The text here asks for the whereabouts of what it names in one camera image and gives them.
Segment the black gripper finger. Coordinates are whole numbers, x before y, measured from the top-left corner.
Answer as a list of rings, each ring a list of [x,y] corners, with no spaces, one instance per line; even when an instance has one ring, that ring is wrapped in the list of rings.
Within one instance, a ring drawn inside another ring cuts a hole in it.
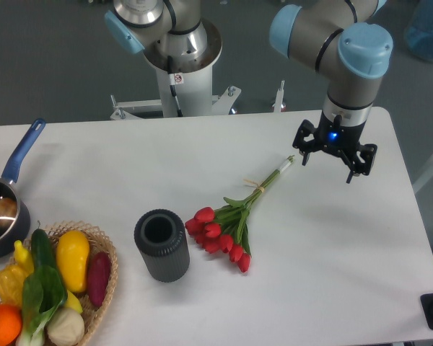
[[[341,150],[340,158],[349,168],[349,174],[346,178],[347,184],[351,182],[353,177],[359,175],[368,176],[370,174],[376,153],[377,145],[373,143],[358,143],[354,148]]]
[[[315,128],[309,120],[303,120],[292,144],[302,155],[302,166],[307,164],[311,153],[315,153],[323,147],[323,142],[318,136],[319,129]]]

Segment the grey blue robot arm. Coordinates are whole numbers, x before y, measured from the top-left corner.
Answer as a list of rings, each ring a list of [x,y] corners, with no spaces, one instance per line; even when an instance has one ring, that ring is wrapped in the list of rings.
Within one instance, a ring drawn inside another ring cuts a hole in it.
[[[351,177],[367,175],[377,153],[360,137],[393,49],[390,33],[368,22],[381,1],[319,1],[312,7],[282,7],[269,42],[329,81],[320,121],[304,121],[293,146],[304,158],[323,151],[340,158]],[[131,54],[143,54],[155,69],[165,117],[227,114],[228,94],[215,100],[212,68],[222,39],[201,16],[199,1],[115,1],[105,24]]]

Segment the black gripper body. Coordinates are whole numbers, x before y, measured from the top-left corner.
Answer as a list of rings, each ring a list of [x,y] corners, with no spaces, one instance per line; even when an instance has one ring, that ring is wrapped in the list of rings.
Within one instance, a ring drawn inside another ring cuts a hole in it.
[[[356,126],[337,125],[322,112],[314,132],[314,152],[323,151],[339,157],[341,153],[352,156],[361,151],[359,142],[366,122]]]

